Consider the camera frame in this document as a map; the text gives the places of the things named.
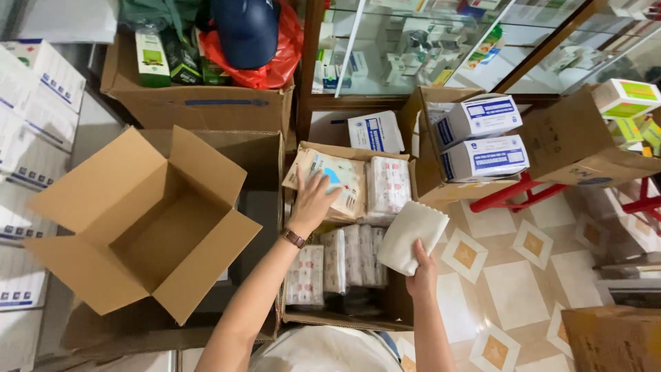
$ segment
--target tiled floor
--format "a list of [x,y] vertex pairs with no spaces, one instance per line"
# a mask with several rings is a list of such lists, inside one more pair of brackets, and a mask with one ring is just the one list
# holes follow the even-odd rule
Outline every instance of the tiled floor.
[[[448,206],[433,255],[459,371],[575,372],[561,310],[609,300],[595,288],[596,263],[661,250],[653,224],[619,207],[637,190],[570,188],[518,214]],[[405,371],[415,371],[413,332],[392,336]]]

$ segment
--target red plastic bag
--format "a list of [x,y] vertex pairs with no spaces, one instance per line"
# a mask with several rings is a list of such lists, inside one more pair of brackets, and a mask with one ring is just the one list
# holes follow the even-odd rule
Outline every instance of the red plastic bag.
[[218,31],[200,34],[207,58],[217,63],[243,87],[255,89],[280,88],[293,75],[303,50],[303,30],[294,9],[285,1],[280,1],[280,21],[278,22],[278,50],[271,62],[257,70],[238,70],[225,60],[218,40]]

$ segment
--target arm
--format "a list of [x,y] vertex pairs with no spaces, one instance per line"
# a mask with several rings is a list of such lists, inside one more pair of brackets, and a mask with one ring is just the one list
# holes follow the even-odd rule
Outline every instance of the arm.
[[420,266],[414,276],[407,277],[407,290],[413,298],[416,367],[419,372],[457,372],[436,299],[436,264],[419,239],[413,250]]
[[[326,194],[328,176],[321,172],[304,184],[298,176],[298,198],[287,228],[302,238],[316,229],[337,199],[341,189]],[[207,343],[195,372],[246,371],[254,340],[273,305],[280,285],[299,249],[284,238],[278,238],[241,284],[227,305],[223,316]]]

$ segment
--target wristwatch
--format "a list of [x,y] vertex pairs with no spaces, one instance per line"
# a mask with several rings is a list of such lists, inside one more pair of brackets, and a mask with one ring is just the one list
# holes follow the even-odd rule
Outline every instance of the wristwatch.
[[297,246],[298,249],[301,249],[305,246],[305,239],[301,238],[288,228],[282,231],[282,237],[286,240],[289,240],[293,245]]

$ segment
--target person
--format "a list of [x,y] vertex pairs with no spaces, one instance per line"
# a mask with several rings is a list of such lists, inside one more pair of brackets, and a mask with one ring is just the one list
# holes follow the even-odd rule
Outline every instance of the person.
[[[328,176],[315,174],[305,184],[297,170],[298,198],[286,228],[307,237],[328,212],[340,189],[327,193]],[[414,309],[414,340],[418,372],[456,372],[436,300],[436,266],[418,239],[413,250],[420,264],[407,277]],[[251,358],[280,284],[299,248],[279,238],[239,287],[209,339],[195,372],[225,371],[402,371],[397,352],[387,340],[368,331],[333,326],[289,330]]]

